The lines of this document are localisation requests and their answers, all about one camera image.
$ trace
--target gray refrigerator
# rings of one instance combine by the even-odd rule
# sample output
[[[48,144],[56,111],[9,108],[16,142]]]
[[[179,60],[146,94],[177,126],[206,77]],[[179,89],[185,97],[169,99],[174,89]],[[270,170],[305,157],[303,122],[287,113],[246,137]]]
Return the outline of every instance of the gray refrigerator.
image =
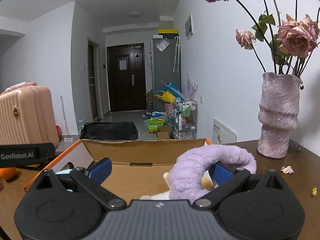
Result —
[[[176,65],[175,72],[173,72],[174,56],[175,56],[175,39],[168,39],[169,46],[160,51],[156,44],[162,39],[151,39],[151,66],[152,66],[152,91],[155,92],[161,89],[164,84],[175,83],[181,91],[181,69]],[[158,112],[165,112],[164,103],[157,97],[153,97],[153,110]]]

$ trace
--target table surface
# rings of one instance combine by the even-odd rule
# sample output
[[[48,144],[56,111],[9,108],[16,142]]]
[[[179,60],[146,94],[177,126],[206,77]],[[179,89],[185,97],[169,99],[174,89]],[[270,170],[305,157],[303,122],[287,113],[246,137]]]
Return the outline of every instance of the table surface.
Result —
[[[320,178],[320,158],[301,148],[300,152],[289,151],[283,159],[270,159],[257,152],[257,141],[235,143],[235,145],[252,153],[257,160],[257,173],[264,174],[268,169],[280,171],[283,166],[292,166],[293,174],[282,174],[292,191],[299,199],[306,213],[306,221],[298,240],[313,240],[320,236],[320,193],[311,196],[311,190],[318,187]],[[38,169],[17,169],[18,178],[10,183],[5,183],[5,188],[0,191],[0,225],[12,238],[20,240],[20,235],[14,225],[14,212],[23,198],[24,185],[32,179]]]

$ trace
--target paper notice on door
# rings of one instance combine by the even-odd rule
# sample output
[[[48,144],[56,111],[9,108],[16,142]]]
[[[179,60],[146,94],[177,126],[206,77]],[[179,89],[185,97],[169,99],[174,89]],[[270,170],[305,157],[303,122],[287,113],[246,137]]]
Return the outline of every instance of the paper notice on door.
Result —
[[[126,70],[127,69],[127,61],[122,59],[119,61],[120,70]]]

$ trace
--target blue gripper pad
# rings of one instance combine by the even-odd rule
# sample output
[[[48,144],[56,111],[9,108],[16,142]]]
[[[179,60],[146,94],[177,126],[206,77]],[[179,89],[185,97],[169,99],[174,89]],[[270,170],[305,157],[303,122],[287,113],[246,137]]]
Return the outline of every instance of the blue gripper pad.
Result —
[[[84,174],[89,178],[98,183],[99,185],[105,181],[111,174],[112,163],[109,158],[104,158],[93,166],[87,168]]]
[[[234,170],[222,162],[217,162],[209,169],[209,175],[218,185],[222,185],[235,174]]]

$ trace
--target vase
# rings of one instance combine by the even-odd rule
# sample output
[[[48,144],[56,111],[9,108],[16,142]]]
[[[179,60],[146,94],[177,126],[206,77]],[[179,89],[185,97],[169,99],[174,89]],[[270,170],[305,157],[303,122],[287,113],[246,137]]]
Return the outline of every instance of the vase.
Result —
[[[289,132],[297,128],[300,78],[294,75],[263,74],[259,121],[262,123],[258,152],[281,159],[287,154]]]

